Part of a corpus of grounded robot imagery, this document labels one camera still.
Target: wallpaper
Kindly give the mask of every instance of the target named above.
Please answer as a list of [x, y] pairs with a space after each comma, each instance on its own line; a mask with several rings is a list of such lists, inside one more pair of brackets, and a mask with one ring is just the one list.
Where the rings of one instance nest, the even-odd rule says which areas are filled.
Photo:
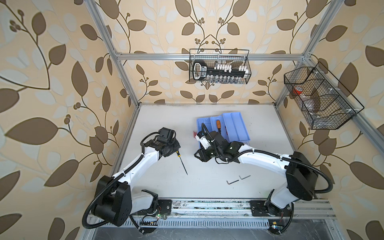
[[134, 107], [81, 1], [0, 16], [0, 239], [75, 239]]
[[96, 0], [122, 53], [302, 53], [327, 0]]
[[[383, 1], [345, 1], [312, 56], [328, 66], [363, 103], [366, 108], [360, 114], [382, 133], [383, 13]], [[384, 239], [383, 156], [352, 121], [338, 130], [315, 131], [309, 130], [291, 96], [279, 109], [295, 146], [333, 180], [334, 189], [322, 197], [330, 200], [345, 236], [351, 240]], [[318, 188], [325, 185], [322, 180]]]
[[292, 61], [250, 61], [248, 84], [220, 84], [190, 81], [185, 61], [134, 61], [124, 67], [142, 103], [225, 104], [273, 103], [283, 89], [284, 73]]

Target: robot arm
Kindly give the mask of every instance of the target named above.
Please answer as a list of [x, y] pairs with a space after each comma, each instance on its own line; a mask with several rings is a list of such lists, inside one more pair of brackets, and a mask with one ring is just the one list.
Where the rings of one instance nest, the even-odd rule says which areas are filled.
[[[144, 144], [146, 138], [157, 134], [153, 140]], [[142, 152], [128, 166], [112, 177], [103, 176], [96, 187], [94, 200], [90, 203], [83, 215], [83, 226], [95, 228], [108, 222], [121, 226], [127, 218], [140, 210], [153, 214], [157, 209], [157, 194], [142, 190], [132, 194], [137, 180], [144, 172], [156, 163], [162, 156], [168, 157], [180, 148], [176, 140], [176, 132], [162, 128], [146, 136], [140, 143]], [[87, 223], [89, 212], [104, 219], [102, 223], [90, 225]]]
[[[195, 138], [202, 145], [195, 157], [202, 162], [219, 158], [228, 163], [256, 165], [286, 177], [286, 181], [279, 188], [272, 190], [266, 201], [266, 207], [272, 215], [278, 214], [279, 209], [285, 208], [291, 202], [299, 199], [310, 201], [315, 193], [332, 190], [333, 184], [328, 176], [313, 167], [300, 152], [294, 152], [292, 155], [273, 154], [254, 149], [242, 142], [228, 143], [218, 132], [208, 132], [204, 123], [202, 131]], [[328, 188], [315, 190], [318, 174], [327, 180]]]

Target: blue tray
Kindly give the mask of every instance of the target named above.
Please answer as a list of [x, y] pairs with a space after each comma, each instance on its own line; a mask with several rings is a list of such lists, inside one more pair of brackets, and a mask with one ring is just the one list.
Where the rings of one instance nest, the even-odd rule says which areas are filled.
[[203, 122], [208, 131], [217, 131], [216, 121], [219, 120], [221, 124], [221, 135], [228, 141], [238, 141], [243, 143], [249, 143], [249, 135], [247, 128], [245, 127], [243, 117], [240, 112], [236, 113], [223, 113], [217, 117], [210, 118], [198, 118], [197, 129], [201, 131], [201, 123]]

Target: white work surface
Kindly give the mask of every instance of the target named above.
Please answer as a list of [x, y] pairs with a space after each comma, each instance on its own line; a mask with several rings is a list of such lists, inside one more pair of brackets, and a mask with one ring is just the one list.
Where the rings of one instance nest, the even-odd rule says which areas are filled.
[[[201, 162], [194, 157], [199, 146], [193, 137], [193, 131], [197, 131], [197, 118], [230, 112], [241, 112], [252, 147], [279, 154], [293, 153], [272, 105], [143, 105], [121, 169], [141, 153], [140, 141], [146, 135], [166, 127], [176, 131], [188, 175], [174, 153], [152, 165], [135, 184], [134, 191], [147, 189], [161, 198], [266, 198], [272, 189], [285, 181], [284, 177], [250, 164], [217, 164], [215, 159]], [[239, 181], [227, 184], [227, 181], [235, 180]]]

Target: black wire basket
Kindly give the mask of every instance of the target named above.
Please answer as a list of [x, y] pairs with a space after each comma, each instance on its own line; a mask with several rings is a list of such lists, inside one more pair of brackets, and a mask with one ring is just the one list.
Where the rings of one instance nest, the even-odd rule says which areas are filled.
[[189, 82], [247, 84], [249, 50], [190, 49]]
[[[326, 79], [326, 73], [335, 79], [337, 87]], [[339, 129], [364, 109], [361, 102], [321, 62], [315, 67], [301, 67], [285, 73], [284, 84], [311, 129]]]

